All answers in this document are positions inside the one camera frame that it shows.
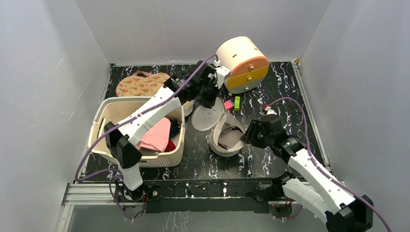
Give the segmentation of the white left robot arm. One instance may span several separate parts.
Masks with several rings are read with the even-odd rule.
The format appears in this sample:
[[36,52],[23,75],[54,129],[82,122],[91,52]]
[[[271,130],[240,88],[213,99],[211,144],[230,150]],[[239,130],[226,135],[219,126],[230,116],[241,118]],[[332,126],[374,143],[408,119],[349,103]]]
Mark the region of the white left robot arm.
[[194,68],[172,75],[130,116],[116,124],[111,121],[105,124],[103,137],[122,175],[125,193],[132,201],[141,200],[145,193],[139,168],[142,154],[137,144],[155,124],[185,102],[197,99],[205,108],[214,106],[226,76],[221,69],[216,64],[199,61]]

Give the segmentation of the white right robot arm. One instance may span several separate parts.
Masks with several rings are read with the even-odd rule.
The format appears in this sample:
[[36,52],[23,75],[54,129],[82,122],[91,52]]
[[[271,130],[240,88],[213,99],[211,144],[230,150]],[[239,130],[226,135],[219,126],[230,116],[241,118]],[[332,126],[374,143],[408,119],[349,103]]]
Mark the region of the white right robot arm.
[[293,174],[285,172],[272,181],[276,199],[296,200],[318,217],[329,232],[366,232],[373,227],[372,200],[364,195],[361,201],[343,189],[343,185],[309,154],[305,143],[286,133],[277,115],[252,120],[241,139],[254,147],[270,148],[310,184],[307,187]]

